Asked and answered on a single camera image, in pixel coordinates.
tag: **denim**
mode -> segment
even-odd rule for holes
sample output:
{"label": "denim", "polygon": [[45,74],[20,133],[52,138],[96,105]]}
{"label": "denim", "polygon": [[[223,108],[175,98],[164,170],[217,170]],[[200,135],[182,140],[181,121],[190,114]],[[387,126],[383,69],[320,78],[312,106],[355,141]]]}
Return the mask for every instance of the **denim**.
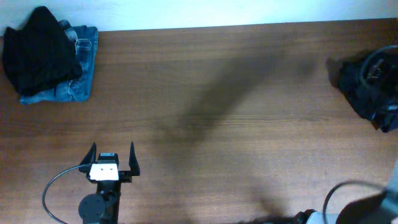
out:
{"label": "denim", "polygon": [[21,96],[20,103],[28,105],[40,101],[83,102],[90,97],[93,83],[95,54],[98,48],[98,29],[96,27],[71,27],[68,21],[60,21],[65,34],[75,43],[76,58],[83,75],[79,78],[59,83],[51,90],[44,90],[34,96]]}

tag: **black cloth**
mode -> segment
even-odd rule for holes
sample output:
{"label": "black cloth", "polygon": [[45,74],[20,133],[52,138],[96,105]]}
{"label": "black cloth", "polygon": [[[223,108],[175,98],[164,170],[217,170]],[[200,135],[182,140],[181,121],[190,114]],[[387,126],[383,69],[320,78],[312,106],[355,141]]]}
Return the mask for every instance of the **black cloth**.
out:
{"label": "black cloth", "polygon": [[[380,59],[392,68],[398,65],[398,55],[379,53],[369,63],[375,65]],[[374,83],[362,81],[359,62],[345,62],[340,70],[338,88],[347,96],[351,106],[360,117],[376,123],[382,132],[398,129],[398,94],[392,86],[398,86],[398,74],[380,78]]]}
{"label": "black cloth", "polygon": [[34,9],[22,30],[7,27],[2,63],[16,91],[25,96],[82,74],[74,44],[44,6]]}

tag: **wood grain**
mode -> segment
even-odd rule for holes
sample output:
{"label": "wood grain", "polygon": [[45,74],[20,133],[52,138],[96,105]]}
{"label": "wood grain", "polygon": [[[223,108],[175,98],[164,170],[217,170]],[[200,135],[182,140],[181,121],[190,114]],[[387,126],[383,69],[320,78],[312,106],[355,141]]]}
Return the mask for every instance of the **wood grain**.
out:
{"label": "wood grain", "polygon": [[[335,88],[343,58],[397,40],[394,19],[101,32],[91,97],[24,106],[0,75],[2,223],[52,223],[46,183],[96,142],[142,175],[122,186],[121,223],[233,223],[320,210],[346,179],[386,183],[397,135]],[[80,223],[95,191],[72,172],[51,211]],[[330,211],[371,192],[341,190]]]}

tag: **white wall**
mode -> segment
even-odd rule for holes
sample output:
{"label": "white wall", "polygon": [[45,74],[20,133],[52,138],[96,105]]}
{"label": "white wall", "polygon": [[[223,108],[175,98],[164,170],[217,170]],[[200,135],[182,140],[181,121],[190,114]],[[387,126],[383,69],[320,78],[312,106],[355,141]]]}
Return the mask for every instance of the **white wall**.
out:
{"label": "white wall", "polygon": [[398,17],[398,0],[0,0],[1,34],[41,5],[100,31]]}

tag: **white label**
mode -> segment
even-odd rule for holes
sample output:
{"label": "white label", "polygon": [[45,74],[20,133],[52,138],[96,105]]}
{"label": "white label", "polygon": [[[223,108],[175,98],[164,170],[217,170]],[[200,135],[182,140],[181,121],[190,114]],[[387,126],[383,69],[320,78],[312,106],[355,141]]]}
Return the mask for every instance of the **white label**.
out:
{"label": "white label", "polygon": [[91,180],[119,180],[118,166],[116,164],[93,164],[90,169]]}
{"label": "white label", "polygon": [[388,110],[396,110],[398,109],[398,105],[389,105]]}
{"label": "white label", "polygon": [[114,156],[114,153],[101,153],[100,156]]}

